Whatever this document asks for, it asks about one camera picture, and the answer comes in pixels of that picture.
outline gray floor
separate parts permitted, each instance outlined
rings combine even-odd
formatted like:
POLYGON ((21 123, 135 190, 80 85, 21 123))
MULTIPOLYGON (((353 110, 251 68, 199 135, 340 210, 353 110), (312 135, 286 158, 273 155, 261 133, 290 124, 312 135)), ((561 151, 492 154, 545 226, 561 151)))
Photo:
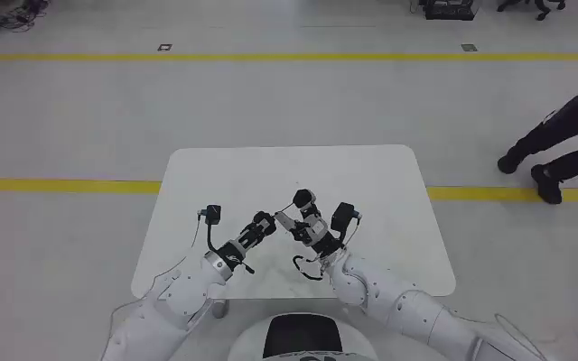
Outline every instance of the gray floor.
MULTIPOLYGON (((459 53, 462 43, 481 53, 578 51, 574 3, 542 23, 533 6, 495 7, 485 2, 467 23, 427 22, 402 0, 55 0, 29 32, 0 32, 0 52, 156 53, 167 42, 173 53, 459 53)), ((158 181, 185 147, 404 143, 427 185, 526 187, 531 165, 578 141, 533 156, 514 176, 495 161, 578 92, 577 64, 3 61, 0 177, 158 181)), ((133 299, 154 201, 0 193, 1 360, 97 359, 108 313, 133 299)), ((433 208, 457 280, 443 301, 467 317, 501 312, 553 361, 575 360, 578 204, 433 208)), ((384 359, 417 359, 355 310, 319 300, 237 301, 174 360, 224 360, 244 327, 289 310, 330 313, 384 359)))

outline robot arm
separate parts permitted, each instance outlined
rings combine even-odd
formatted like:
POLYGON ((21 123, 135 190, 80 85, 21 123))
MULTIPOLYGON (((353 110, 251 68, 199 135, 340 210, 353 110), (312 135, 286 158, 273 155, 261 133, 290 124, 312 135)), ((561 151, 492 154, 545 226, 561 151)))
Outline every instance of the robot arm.
POLYGON ((415 283, 352 255, 342 241, 350 221, 357 218, 359 222, 360 213, 347 203, 340 204, 331 219, 331 229, 340 232, 336 238, 327 229, 314 201, 309 190, 299 190, 295 195, 294 204, 301 210, 304 223, 284 213, 276 213, 275 218, 295 240, 311 246, 318 254, 322 270, 327 270, 333 291, 341 301, 361 307, 388 329, 426 344, 451 361, 540 360, 504 329, 455 317, 415 283))
MULTIPOLYGON (((202 212, 209 230, 219 223, 219 206, 208 206, 202 212)), ((101 361, 166 361, 171 358, 210 309, 209 287, 213 283, 225 285, 235 268, 243 264, 247 251, 275 230, 273 217, 258 212, 236 239, 218 250, 212 247, 208 238, 212 250, 200 261, 200 267, 198 259, 187 255, 159 281, 158 276, 155 277, 153 289, 108 341, 101 361)))
POLYGON ((335 255, 328 274, 344 303, 360 306, 388 329, 426 344, 451 361, 539 360, 503 329, 455 317, 414 283, 373 267, 347 250, 335 255))

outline white table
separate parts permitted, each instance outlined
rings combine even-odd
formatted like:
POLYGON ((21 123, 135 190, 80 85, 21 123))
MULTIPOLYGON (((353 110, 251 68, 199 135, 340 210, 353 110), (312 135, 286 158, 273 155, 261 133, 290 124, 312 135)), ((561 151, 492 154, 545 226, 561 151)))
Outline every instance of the white table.
MULTIPOLYGON (((176 263, 191 245, 196 212, 208 204, 222 206, 212 240, 220 247, 235 238, 258 210, 273 214, 298 189, 317 196, 326 220, 340 202, 363 214, 350 248, 369 262, 391 268, 434 296, 451 294, 455 278, 432 205, 413 151, 404 145, 319 146, 283 148, 181 149, 164 174, 132 291, 141 297, 154 276, 176 263)), ((297 218, 293 206, 287 214, 297 218)), ((351 222, 350 232, 355 222, 351 222)), ((207 228, 201 220, 193 253, 207 252, 207 228)), ((294 255, 314 257, 311 248, 277 231, 253 248, 227 287, 215 285, 212 297, 227 299, 333 298, 326 280, 305 279, 292 264, 294 255)))

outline yellow stripe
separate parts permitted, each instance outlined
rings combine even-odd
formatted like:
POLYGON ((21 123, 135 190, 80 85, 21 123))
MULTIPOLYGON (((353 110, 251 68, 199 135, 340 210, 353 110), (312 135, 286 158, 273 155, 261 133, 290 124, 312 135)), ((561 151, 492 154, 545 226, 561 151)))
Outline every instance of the yellow stripe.
POLYGON ((578 53, 0 54, 0 61, 578 61, 578 53))
POLYGON ((0 191, 157 194, 160 188, 160 181, 149 180, 40 180, 0 178, 0 191))
MULTIPOLYGON (((474 200, 494 202, 540 202, 536 190, 501 187, 427 187, 432 201, 474 200)), ((578 189, 563 190, 564 202, 578 202, 578 189)))
MULTIPOLYGON (((60 193, 157 194, 160 181, 154 180, 43 180, 0 178, 0 191, 60 193)), ((578 189, 566 189, 564 202, 578 202, 578 189)), ((501 187, 427 187, 432 201, 472 200, 538 202, 536 191, 501 187)))

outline person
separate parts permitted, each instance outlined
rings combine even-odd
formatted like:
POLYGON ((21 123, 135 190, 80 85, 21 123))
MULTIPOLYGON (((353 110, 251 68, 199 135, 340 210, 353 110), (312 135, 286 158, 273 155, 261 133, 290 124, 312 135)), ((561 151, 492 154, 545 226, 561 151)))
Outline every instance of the person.
MULTIPOLYGON (((519 3, 522 0, 506 0, 502 5, 500 5, 498 7, 498 12, 503 12, 504 10, 506 10, 506 8, 508 6, 511 5, 515 5, 517 3, 519 3)), ((550 3, 558 3, 558 10, 564 10, 566 7, 566 2, 565 0, 548 0, 550 3)), ((544 0, 535 0, 536 3, 536 7, 538 8, 538 10, 540 10, 542 13, 536 18, 538 21, 543 21, 548 14, 550 14, 550 8, 548 6, 546 6, 544 4, 544 0)))
MULTIPOLYGON (((550 113, 545 120, 525 137, 518 140, 498 161, 498 168, 511 174, 530 154, 545 151, 566 139, 578 135, 578 96, 560 110, 550 113)), ((532 168, 540 198, 550 204, 562 203, 560 183, 578 175, 578 151, 568 153, 548 164, 532 168)))

